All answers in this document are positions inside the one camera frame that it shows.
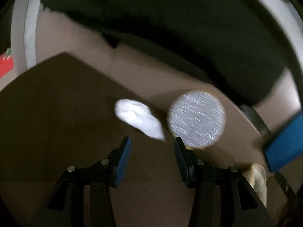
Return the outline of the black hanging cloth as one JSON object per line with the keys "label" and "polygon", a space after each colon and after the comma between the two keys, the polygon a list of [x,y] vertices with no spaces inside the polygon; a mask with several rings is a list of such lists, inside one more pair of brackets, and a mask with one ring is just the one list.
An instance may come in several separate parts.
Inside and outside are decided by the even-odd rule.
{"label": "black hanging cloth", "polygon": [[98,31],[111,47],[133,46],[238,105],[253,106],[284,71],[283,39],[256,0],[41,0]]}

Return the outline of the blue hanging towel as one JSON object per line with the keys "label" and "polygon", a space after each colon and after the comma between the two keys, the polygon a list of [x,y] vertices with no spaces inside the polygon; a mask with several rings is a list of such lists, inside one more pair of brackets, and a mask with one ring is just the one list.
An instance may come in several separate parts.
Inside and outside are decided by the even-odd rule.
{"label": "blue hanging towel", "polygon": [[302,112],[296,113],[264,145],[263,154],[270,172],[302,155]]}

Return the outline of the small white tissue ball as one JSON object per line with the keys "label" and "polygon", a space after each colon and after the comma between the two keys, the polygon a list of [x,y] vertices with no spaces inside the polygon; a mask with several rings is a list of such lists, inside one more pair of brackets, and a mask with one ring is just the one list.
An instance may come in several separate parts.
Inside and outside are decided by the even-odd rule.
{"label": "small white tissue ball", "polygon": [[121,99],[115,103],[114,110],[119,120],[152,139],[165,141],[161,122],[153,116],[147,105],[135,100]]}

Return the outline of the silver round cake board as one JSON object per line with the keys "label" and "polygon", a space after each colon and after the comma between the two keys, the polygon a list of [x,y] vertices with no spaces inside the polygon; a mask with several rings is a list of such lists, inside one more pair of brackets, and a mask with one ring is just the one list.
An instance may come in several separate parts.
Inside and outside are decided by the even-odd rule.
{"label": "silver round cake board", "polygon": [[204,91],[188,91],[170,105],[167,124],[174,137],[181,137],[190,149],[204,149],[223,135],[226,112],[222,103]]}

